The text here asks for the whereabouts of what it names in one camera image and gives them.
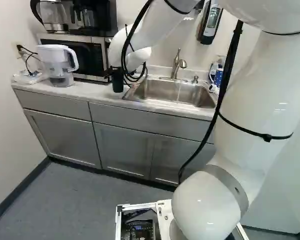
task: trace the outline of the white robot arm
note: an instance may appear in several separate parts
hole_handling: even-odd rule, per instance
[[[135,70],[151,56],[151,48],[164,39],[189,13],[199,0],[154,0],[138,25],[126,52],[129,71]],[[122,28],[112,39],[108,59],[113,67],[121,67],[121,52],[132,25]]]
[[[154,0],[131,39],[134,50],[156,44],[182,20],[176,9],[189,12],[195,4]],[[215,156],[173,194],[173,215],[188,240],[224,240],[231,233],[300,120],[300,0],[220,4],[262,32],[223,99],[214,130]],[[113,39],[110,64],[120,64],[124,41],[123,36]]]

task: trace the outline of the coffee maker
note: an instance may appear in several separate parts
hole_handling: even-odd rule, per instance
[[[70,3],[66,11],[69,10],[71,34],[113,37],[118,32],[115,0],[72,0]]]
[[[113,37],[118,32],[116,0],[30,0],[48,33]]]

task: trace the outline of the countertop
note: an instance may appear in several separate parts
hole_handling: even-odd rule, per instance
[[[127,85],[121,93],[113,92],[111,83],[75,81],[74,85],[69,87],[54,87],[49,80],[44,80],[33,85],[22,85],[17,82],[12,82],[11,85],[13,89],[39,94],[205,121],[211,121],[215,112],[211,108],[198,108],[180,103],[166,105],[123,100],[122,97],[129,90]]]

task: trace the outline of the sink basin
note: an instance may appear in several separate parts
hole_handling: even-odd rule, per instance
[[[216,107],[206,87],[167,79],[145,79],[140,84],[130,88],[123,99],[145,103],[158,100],[191,105],[197,108],[213,109]]]

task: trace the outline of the kitchenette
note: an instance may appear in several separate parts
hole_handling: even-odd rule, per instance
[[[200,145],[218,96],[209,93],[205,81],[173,82],[149,74],[143,83],[125,86],[122,93],[114,93],[111,83],[81,81],[69,87],[54,87],[49,80],[12,83],[12,88],[47,155],[176,186],[179,168]],[[132,99],[140,89],[143,100]],[[160,89],[169,94],[159,95]],[[210,137],[184,177],[214,153]]]

